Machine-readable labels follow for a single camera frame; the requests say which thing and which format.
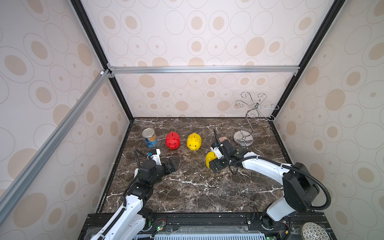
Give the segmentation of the pink piggy bank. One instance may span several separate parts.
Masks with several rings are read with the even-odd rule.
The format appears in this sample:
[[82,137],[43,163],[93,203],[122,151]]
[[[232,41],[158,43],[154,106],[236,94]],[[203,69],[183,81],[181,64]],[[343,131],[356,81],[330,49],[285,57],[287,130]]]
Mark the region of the pink piggy bank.
[[226,140],[228,140],[228,141],[230,142],[230,140],[229,140],[227,137],[220,137],[220,138],[219,138],[219,141],[220,141],[221,143],[223,143],[223,142],[226,141]]

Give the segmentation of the yellow piggy bank front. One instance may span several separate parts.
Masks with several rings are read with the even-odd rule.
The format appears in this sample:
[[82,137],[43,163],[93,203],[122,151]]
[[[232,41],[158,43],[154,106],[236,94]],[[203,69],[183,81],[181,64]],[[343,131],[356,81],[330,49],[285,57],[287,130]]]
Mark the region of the yellow piggy bank front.
[[206,166],[209,168],[210,167],[210,162],[213,161],[214,159],[216,159],[217,156],[214,152],[210,151],[209,153],[207,153],[206,155]]

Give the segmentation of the yellow piggy bank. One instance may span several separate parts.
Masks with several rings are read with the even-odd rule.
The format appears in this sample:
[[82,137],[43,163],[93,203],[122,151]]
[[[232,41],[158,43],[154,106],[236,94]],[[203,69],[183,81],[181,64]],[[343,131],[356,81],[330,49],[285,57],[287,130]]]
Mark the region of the yellow piggy bank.
[[210,162],[213,161],[214,159],[216,159],[217,156],[214,152],[210,151],[209,153],[207,153],[206,155],[206,166],[209,168],[210,167]]
[[202,138],[199,134],[197,133],[193,133],[193,134],[190,134],[188,136],[188,139],[187,139],[187,147],[191,150],[191,151],[197,151],[200,149],[202,145]]

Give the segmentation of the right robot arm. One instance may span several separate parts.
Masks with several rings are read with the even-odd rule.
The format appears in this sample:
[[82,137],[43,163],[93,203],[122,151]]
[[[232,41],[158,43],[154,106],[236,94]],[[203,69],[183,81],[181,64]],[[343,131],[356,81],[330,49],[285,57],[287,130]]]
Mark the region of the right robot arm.
[[214,173],[225,168],[243,168],[269,177],[283,186],[283,197],[271,203],[260,216],[266,230],[273,229],[277,222],[294,212],[325,210],[331,205],[332,197],[328,189],[301,163],[283,164],[246,149],[237,150],[229,140],[216,140],[211,145],[211,152],[215,156],[208,166]]

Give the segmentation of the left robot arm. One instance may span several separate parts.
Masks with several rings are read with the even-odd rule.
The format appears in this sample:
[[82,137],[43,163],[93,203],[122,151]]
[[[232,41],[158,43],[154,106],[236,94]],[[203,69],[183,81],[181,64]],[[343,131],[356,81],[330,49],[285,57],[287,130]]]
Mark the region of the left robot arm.
[[92,237],[93,240],[132,240],[139,232],[153,225],[152,210],[145,208],[145,204],[152,196],[155,184],[179,169],[181,158],[171,156],[161,159],[159,149],[147,154],[134,150],[134,156],[138,168],[122,194],[123,203]]

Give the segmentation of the red piggy bank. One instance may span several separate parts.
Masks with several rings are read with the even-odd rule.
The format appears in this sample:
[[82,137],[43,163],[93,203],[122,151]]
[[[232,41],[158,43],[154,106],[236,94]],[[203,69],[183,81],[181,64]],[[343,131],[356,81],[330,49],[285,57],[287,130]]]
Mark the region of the red piggy bank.
[[180,136],[176,132],[170,132],[166,136],[166,146],[170,150],[177,150],[180,147]]

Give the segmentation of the yellow piggy bank back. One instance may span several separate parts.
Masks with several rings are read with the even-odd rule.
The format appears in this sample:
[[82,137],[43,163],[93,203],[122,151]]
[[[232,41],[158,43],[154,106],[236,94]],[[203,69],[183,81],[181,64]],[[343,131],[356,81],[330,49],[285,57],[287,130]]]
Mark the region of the yellow piggy bank back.
[[190,134],[188,136],[188,139],[187,139],[187,147],[191,150],[191,151],[197,151],[200,149],[202,145],[202,138],[199,134],[197,133],[193,133],[193,134]]

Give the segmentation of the blue labelled tin can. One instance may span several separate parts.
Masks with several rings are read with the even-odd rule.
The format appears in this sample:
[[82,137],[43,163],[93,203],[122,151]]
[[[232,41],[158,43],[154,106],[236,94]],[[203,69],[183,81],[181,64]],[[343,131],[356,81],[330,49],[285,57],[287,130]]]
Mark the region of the blue labelled tin can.
[[156,147],[158,144],[157,135],[154,129],[147,128],[142,132],[142,136],[145,139],[145,142],[149,148]]

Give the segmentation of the perforated metal mesh dome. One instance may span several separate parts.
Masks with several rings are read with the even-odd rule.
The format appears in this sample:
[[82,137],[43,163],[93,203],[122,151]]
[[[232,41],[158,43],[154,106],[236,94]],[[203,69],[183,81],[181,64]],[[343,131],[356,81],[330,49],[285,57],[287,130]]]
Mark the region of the perforated metal mesh dome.
[[308,222],[303,225],[301,229],[301,236],[303,240],[330,240],[331,239],[323,227],[313,222]]

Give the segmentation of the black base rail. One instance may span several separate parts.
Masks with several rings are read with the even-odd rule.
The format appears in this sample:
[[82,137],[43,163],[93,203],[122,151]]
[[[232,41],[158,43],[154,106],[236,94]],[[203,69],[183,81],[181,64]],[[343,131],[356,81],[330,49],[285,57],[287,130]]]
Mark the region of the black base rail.
[[166,225],[161,233],[170,235],[177,231],[192,231],[218,227],[220,233],[239,230],[242,233],[259,231],[266,237],[278,240],[299,240],[301,229],[306,223],[315,223],[324,228],[331,240],[336,236],[325,216],[321,212],[292,213],[280,220],[273,230],[267,231],[262,227],[258,217],[261,213],[152,213],[152,225],[157,221]]

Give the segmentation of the horizontal aluminium rail back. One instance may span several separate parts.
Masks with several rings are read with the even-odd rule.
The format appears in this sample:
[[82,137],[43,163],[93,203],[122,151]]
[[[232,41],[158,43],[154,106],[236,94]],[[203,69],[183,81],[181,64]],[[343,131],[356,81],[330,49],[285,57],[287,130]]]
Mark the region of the horizontal aluminium rail back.
[[115,67],[103,70],[102,73],[116,74],[213,74],[213,73],[297,73],[299,66],[198,66],[198,67]]

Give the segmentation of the diagonal aluminium rail left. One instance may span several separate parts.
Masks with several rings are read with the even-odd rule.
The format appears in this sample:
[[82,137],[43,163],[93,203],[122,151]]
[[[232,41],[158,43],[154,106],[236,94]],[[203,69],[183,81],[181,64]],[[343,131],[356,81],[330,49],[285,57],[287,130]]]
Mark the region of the diagonal aluminium rail left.
[[105,69],[87,91],[76,102],[68,114],[64,117],[58,127],[52,132],[42,147],[36,152],[29,163],[23,168],[21,173],[13,181],[1,199],[1,224],[5,222],[12,210],[15,208],[21,197],[25,194],[44,165],[51,158],[54,151],[58,148],[69,130],[76,123],[84,109],[91,102],[102,84],[111,76],[111,70]]

